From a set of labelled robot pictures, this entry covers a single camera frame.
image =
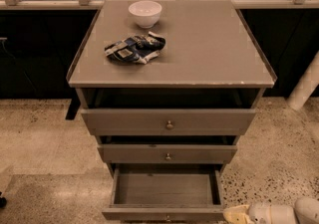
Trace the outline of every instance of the bottom drawer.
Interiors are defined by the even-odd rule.
[[[127,221],[224,220],[219,168],[120,164],[104,216]]]

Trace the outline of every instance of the gray dresser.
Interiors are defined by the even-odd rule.
[[[69,80],[114,178],[107,219],[222,220],[219,176],[276,80],[230,0],[154,0],[166,38],[147,65],[112,63],[104,47],[147,34],[139,0],[106,0]]]

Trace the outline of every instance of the floor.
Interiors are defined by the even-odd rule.
[[[112,178],[69,100],[0,101],[0,223],[107,221]],[[319,199],[319,98],[296,112],[284,98],[263,98],[221,177],[225,206]]]

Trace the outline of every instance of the drawer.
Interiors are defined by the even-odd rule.
[[[215,165],[120,164],[109,220],[220,221],[223,202]]]
[[[92,135],[242,135],[255,110],[82,110]]]
[[[237,146],[220,145],[220,137],[108,136],[98,151],[108,163],[229,163]]]

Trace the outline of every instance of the bowl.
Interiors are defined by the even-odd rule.
[[[154,1],[139,1],[129,7],[135,23],[141,28],[151,28],[159,19],[161,4]]]

